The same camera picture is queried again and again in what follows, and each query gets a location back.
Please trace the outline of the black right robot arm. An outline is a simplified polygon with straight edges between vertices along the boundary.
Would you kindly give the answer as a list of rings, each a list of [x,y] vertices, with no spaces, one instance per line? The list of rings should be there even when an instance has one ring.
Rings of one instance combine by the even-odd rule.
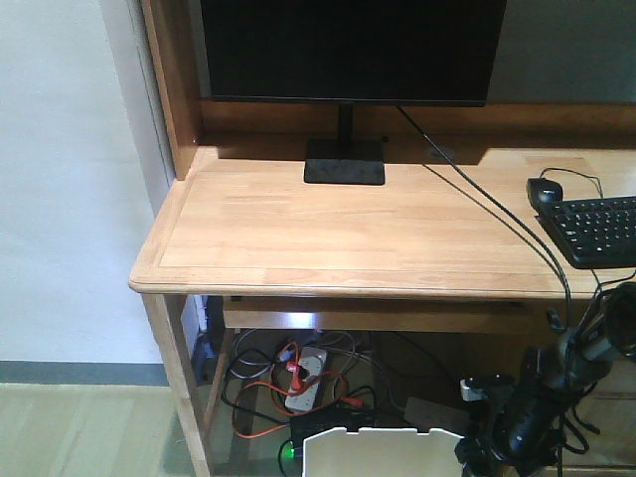
[[[599,290],[575,327],[554,325],[554,343],[526,350],[520,374],[470,377],[462,398],[480,403],[472,428],[454,452],[465,476],[496,476],[504,466],[535,476],[562,466],[562,453],[589,449],[578,403],[619,357],[635,358],[635,284]]]

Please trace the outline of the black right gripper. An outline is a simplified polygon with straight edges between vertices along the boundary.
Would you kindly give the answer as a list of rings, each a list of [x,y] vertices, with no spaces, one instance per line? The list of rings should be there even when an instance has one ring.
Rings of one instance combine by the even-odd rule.
[[[536,475],[557,462],[561,433],[553,428],[563,413],[562,396],[533,384],[493,388],[477,429],[462,437],[454,452],[464,475],[499,475],[504,466]]]

